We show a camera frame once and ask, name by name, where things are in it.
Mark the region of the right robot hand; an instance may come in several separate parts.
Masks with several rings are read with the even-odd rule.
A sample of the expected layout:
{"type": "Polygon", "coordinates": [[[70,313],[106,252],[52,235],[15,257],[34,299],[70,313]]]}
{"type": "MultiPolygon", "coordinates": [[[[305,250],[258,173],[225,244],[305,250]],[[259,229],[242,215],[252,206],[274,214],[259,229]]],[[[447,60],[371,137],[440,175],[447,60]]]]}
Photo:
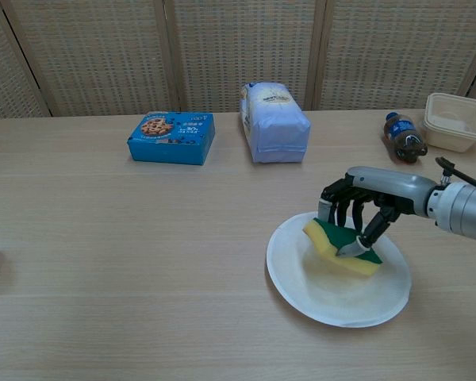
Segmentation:
{"type": "Polygon", "coordinates": [[[427,203],[437,184],[431,179],[376,167],[351,167],[344,177],[325,187],[318,218],[343,227],[347,210],[357,232],[356,242],[337,256],[354,257],[371,249],[402,214],[427,217],[427,203]]]}

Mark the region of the yellow green sponge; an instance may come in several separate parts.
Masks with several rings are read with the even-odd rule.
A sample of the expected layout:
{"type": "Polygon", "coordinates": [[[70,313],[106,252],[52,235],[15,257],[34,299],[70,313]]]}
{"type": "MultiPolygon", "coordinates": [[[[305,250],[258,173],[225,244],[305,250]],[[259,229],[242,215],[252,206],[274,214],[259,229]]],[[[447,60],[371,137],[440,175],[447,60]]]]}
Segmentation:
{"type": "Polygon", "coordinates": [[[381,258],[373,249],[354,257],[336,255],[342,247],[356,242],[357,232],[354,229],[339,227],[315,217],[305,224],[303,232],[310,239],[316,257],[339,270],[370,277],[382,265],[381,258]]]}

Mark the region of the white paper plate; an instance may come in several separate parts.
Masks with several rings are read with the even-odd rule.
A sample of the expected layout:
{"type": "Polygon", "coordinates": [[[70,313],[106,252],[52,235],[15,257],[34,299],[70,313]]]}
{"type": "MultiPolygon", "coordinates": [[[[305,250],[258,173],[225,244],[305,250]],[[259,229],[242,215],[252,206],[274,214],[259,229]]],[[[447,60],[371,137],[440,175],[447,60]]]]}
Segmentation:
{"type": "Polygon", "coordinates": [[[378,270],[355,274],[317,255],[302,232],[316,215],[295,215],[271,235],[266,265],[279,294],[305,316],[338,327],[371,327],[398,315],[408,303],[412,277],[394,242],[380,237],[373,246],[382,260],[378,270]]]}

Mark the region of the small cola bottle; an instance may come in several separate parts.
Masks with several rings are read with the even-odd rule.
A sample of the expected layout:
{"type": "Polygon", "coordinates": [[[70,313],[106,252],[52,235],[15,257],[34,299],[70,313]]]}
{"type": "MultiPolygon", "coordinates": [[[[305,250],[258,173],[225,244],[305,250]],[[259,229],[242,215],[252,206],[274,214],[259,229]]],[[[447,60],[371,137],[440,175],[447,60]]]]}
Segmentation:
{"type": "Polygon", "coordinates": [[[383,130],[399,160],[413,164],[428,153],[428,147],[410,117],[390,112],[386,115],[383,130]]]}

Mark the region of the beige plastic food container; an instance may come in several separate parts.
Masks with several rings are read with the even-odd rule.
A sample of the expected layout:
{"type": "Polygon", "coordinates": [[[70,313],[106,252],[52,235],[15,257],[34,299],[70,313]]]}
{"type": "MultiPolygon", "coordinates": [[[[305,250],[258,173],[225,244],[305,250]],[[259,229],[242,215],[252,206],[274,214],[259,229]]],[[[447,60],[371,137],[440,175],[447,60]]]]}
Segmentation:
{"type": "Polygon", "coordinates": [[[430,94],[423,127],[428,145],[453,152],[467,151],[476,143],[476,99],[430,94]]]}

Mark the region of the white flour bag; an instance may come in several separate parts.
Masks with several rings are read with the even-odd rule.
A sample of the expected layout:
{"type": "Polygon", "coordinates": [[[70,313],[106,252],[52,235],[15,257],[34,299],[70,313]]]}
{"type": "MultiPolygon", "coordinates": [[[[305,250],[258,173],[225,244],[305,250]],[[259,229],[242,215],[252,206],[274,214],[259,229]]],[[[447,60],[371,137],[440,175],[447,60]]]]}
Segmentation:
{"type": "Polygon", "coordinates": [[[254,163],[300,163],[311,123],[282,83],[247,83],[240,117],[254,163]]]}

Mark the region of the woven folding screen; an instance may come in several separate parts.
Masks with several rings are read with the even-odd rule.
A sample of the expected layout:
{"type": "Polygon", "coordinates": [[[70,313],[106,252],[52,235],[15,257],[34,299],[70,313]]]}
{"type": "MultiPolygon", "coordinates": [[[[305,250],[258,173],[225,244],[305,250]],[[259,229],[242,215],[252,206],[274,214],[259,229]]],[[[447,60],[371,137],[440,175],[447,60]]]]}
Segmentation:
{"type": "Polygon", "coordinates": [[[476,0],[0,0],[0,119],[476,96],[476,0]]]}

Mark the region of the blue cookie box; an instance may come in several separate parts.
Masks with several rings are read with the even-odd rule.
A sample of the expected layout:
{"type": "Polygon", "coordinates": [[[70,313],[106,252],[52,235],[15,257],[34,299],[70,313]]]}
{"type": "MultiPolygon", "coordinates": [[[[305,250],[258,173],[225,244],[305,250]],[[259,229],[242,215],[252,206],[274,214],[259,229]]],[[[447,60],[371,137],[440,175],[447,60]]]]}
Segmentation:
{"type": "Polygon", "coordinates": [[[127,145],[135,161],[203,165],[214,136],[211,113],[150,112],[127,145]]]}

